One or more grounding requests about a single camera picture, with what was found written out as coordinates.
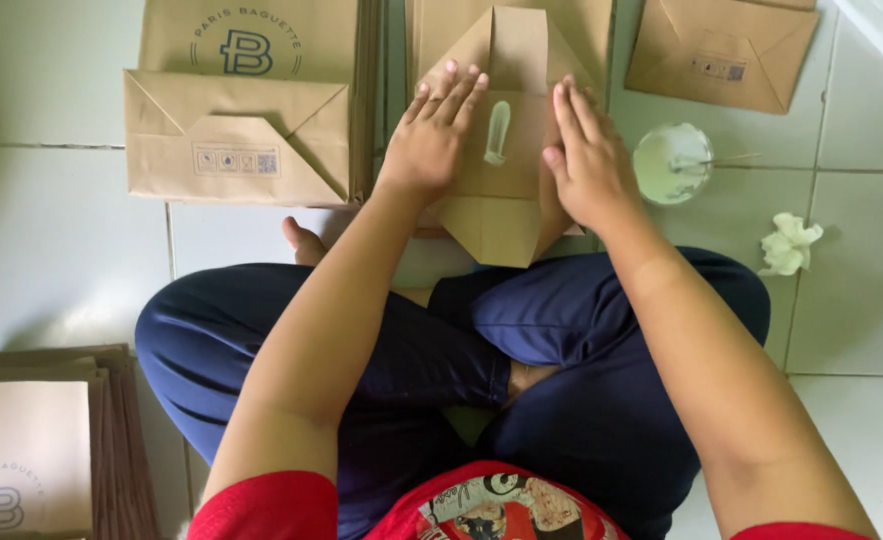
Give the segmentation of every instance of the leg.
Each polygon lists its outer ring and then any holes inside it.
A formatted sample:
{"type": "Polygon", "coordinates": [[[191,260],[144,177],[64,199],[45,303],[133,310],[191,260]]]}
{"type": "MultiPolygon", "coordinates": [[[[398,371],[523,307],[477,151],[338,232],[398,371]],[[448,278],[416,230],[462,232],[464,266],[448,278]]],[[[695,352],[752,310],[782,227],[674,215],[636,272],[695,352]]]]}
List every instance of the leg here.
{"type": "MultiPolygon", "coordinates": [[[[760,280],[710,251],[680,251],[763,343],[770,306],[760,280]]],[[[514,359],[565,369],[501,413],[478,449],[578,490],[634,540],[664,538],[700,464],[608,255],[493,272],[503,274],[460,282],[464,301],[436,309],[514,359]]]]}
{"type": "MultiPolygon", "coordinates": [[[[211,463],[269,330],[311,273],[250,264],[185,276],[136,327],[138,356],[162,406],[211,463]]],[[[339,429],[339,536],[370,529],[402,494],[472,459],[435,408],[497,408],[510,361],[392,295],[375,352],[339,429]]]]}

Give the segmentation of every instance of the qr code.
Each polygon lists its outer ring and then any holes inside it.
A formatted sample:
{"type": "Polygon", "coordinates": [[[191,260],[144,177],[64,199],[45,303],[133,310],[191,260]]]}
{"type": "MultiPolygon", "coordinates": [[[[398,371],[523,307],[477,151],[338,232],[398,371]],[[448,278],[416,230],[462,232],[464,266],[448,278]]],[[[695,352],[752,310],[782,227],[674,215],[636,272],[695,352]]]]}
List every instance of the qr code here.
{"type": "Polygon", "coordinates": [[[279,172],[279,157],[269,153],[258,154],[258,174],[277,174],[279,172]]]}
{"type": "Polygon", "coordinates": [[[744,65],[733,65],[728,68],[728,80],[729,81],[741,81],[745,78],[745,66],[744,65]]]}

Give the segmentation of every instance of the red t-shirt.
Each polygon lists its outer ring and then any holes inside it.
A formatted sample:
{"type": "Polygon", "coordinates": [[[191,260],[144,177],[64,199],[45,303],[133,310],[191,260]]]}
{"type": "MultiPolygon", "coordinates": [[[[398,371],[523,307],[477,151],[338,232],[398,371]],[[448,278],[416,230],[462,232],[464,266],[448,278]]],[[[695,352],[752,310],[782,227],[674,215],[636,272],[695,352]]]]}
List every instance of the red t-shirt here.
{"type": "MultiPolygon", "coordinates": [[[[338,494],[315,472],[273,472],[221,491],[198,512],[188,540],[334,540],[338,494]]],[[[476,461],[401,497],[365,540],[629,540],[601,508],[531,472],[476,461]]],[[[866,540],[840,528],[782,522],[732,540],[866,540]]]]}

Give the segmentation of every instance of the person's left hand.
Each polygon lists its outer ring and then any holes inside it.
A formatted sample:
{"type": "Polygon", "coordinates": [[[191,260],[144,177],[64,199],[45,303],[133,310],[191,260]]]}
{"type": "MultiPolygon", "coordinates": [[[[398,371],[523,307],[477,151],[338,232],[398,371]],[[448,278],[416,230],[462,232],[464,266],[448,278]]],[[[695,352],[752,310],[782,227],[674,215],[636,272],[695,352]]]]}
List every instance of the person's left hand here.
{"type": "Polygon", "coordinates": [[[489,87],[488,75],[476,65],[456,85],[457,76],[458,63],[449,60],[433,92],[424,82],[418,88],[388,143],[376,193],[403,190],[424,206],[445,195],[458,172],[475,109],[489,87]]]}

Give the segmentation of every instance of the person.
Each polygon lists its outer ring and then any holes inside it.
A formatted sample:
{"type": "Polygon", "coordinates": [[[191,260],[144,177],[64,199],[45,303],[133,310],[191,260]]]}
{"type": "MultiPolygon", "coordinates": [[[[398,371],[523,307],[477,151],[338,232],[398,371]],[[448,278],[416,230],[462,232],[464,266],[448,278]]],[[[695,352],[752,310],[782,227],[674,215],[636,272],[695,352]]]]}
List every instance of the person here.
{"type": "Polygon", "coordinates": [[[572,77],[552,92],[543,174],[607,252],[390,292],[488,88],[423,85],[372,196],[300,265],[184,276],[136,327],[151,388],[211,464],[188,537],[664,538],[700,469],[723,538],[878,539],[762,349],[760,280],[675,248],[646,216],[624,142],[572,77]],[[499,411],[477,444],[442,408],[499,411]]]}

